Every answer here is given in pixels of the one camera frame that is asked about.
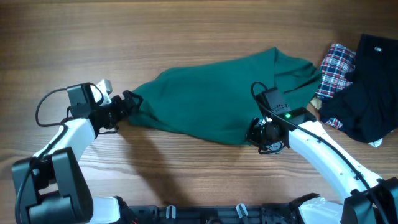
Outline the green cloth bag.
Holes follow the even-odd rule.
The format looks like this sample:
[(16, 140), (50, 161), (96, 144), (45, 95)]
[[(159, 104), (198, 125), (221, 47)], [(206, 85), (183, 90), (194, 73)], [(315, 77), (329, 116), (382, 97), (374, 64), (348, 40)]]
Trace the green cloth bag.
[(273, 47), (247, 57), (174, 67), (133, 92), (142, 96), (131, 124), (187, 134), (221, 144), (243, 145), (261, 112), (251, 92), (277, 87), (292, 108), (306, 107), (322, 77), (312, 62)]

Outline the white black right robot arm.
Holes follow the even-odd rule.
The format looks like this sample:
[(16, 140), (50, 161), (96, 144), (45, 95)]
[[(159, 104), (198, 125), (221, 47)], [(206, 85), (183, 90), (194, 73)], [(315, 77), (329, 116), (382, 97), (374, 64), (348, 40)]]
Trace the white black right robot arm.
[(289, 204), (292, 223), (397, 223), (397, 178), (383, 179), (361, 165), (323, 129), (305, 108), (279, 115), (263, 109), (246, 140), (260, 154), (285, 147), (304, 157), (333, 187), (340, 203), (307, 194)]

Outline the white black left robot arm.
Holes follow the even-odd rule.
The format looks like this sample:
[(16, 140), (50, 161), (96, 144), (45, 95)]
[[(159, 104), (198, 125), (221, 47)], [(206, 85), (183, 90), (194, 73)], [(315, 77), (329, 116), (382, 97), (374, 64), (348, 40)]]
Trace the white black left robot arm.
[(58, 133), (32, 157), (13, 164), (17, 223), (138, 223), (121, 197), (94, 198), (78, 160), (100, 135), (137, 113), (143, 98), (129, 90), (109, 97), (93, 83), (66, 87), (70, 106)]

